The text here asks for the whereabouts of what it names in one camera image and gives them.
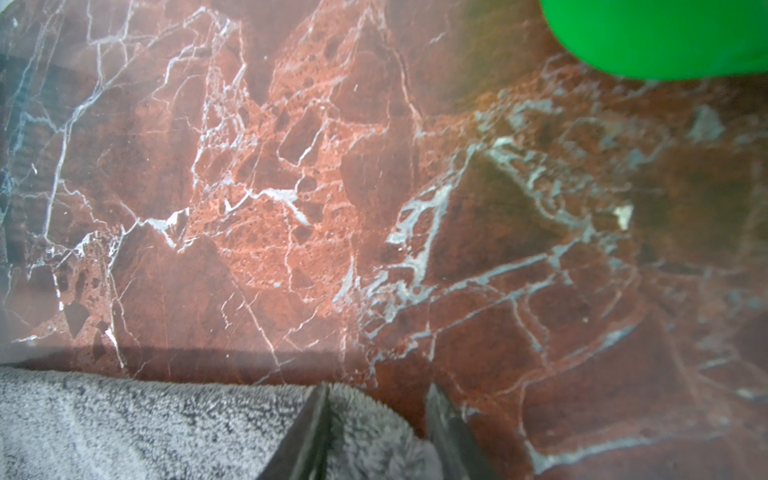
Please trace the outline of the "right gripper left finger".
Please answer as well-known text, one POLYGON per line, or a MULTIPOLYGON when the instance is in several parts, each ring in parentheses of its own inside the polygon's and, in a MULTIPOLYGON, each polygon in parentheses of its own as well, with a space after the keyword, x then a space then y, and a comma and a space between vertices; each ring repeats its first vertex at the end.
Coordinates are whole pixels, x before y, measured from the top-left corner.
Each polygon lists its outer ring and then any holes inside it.
POLYGON ((330 387, 315 386, 258 480, 322 480, 331 443, 330 387))

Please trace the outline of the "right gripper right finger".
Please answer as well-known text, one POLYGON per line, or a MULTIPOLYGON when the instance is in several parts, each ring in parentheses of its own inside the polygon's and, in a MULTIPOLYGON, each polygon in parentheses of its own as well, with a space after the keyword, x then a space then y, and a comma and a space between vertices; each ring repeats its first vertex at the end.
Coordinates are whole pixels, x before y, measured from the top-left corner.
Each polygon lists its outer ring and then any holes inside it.
POLYGON ((430 384, 425 395, 425 422, 446 479, 498 478, 459 410, 435 383, 430 384))

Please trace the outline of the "grey terry towel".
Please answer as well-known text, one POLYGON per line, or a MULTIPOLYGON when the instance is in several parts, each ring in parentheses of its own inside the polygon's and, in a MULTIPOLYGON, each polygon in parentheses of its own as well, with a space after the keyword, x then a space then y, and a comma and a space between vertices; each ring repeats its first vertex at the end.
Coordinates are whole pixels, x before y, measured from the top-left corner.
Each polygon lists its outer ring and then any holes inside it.
MULTIPOLYGON (((328 384, 325 479, 440 479, 435 447, 384 404, 328 384)), ((315 386, 1 371, 5 479, 258 479, 315 386)))

